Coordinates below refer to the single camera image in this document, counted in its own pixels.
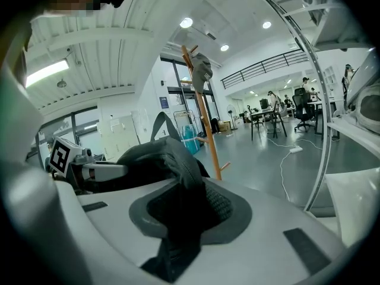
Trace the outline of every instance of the power strip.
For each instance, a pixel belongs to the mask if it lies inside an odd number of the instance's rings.
[[[297,152],[301,152],[301,151],[303,151],[303,148],[301,148],[301,147],[296,147],[296,148],[294,148],[294,149],[290,149],[290,153],[297,153]]]

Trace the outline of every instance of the black strap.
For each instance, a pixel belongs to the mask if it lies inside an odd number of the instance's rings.
[[[180,142],[181,139],[179,138],[179,134],[178,134],[176,128],[174,127],[173,122],[166,115],[165,112],[160,112],[157,115],[157,118],[154,121],[153,130],[152,130],[152,136],[150,138],[150,141],[154,141],[154,139],[155,139],[155,137],[156,137],[159,129],[161,128],[161,126],[164,124],[165,121],[166,121],[167,132],[169,133],[169,135],[172,138],[174,138],[175,140],[178,140]]]

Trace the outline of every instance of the fluorescent light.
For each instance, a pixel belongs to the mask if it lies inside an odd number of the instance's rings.
[[[267,22],[264,22],[263,23],[263,25],[262,25],[262,28],[264,28],[264,29],[268,29],[268,28],[270,28],[271,27],[271,23],[270,23],[270,21],[267,21]]]
[[[92,128],[95,128],[95,127],[96,127],[96,124],[95,125],[90,125],[90,126],[85,126],[84,129],[88,130],[88,129],[92,129]]]
[[[46,68],[40,69],[39,71],[28,76],[28,78],[26,79],[26,87],[30,87],[37,81],[40,81],[48,76],[51,76],[68,68],[69,65],[67,61],[62,60],[55,64],[49,65]]]
[[[192,19],[191,18],[185,18],[180,23],[180,26],[184,29],[187,29],[188,27],[192,26]]]
[[[221,48],[220,48],[220,50],[222,51],[222,52],[225,52],[226,50],[228,50],[230,47],[228,46],[228,45],[224,45],[224,46],[222,46]]]

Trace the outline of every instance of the black office chair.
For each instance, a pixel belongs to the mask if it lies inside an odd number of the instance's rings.
[[[311,111],[311,106],[308,104],[310,102],[310,93],[307,93],[304,88],[298,88],[294,91],[293,102],[296,106],[296,113],[294,114],[295,118],[301,120],[301,122],[294,128],[294,132],[297,129],[304,127],[307,132],[307,127],[314,127],[309,123],[305,123],[305,121],[310,120],[313,117],[313,113]]]

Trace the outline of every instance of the metal rail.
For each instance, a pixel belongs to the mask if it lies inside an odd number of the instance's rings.
[[[293,50],[291,52],[279,54],[271,58],[262,60],[253,65],[247,66],[246,68],[233,73],[221,81],[224,88],[229,88],[235,84],[242,83],[250,78],[265,74],[276,69],[283,67],[289,67],[293,64],[299,64],[301,62],[308,61],[309,58],[307,54],[301,50]]]

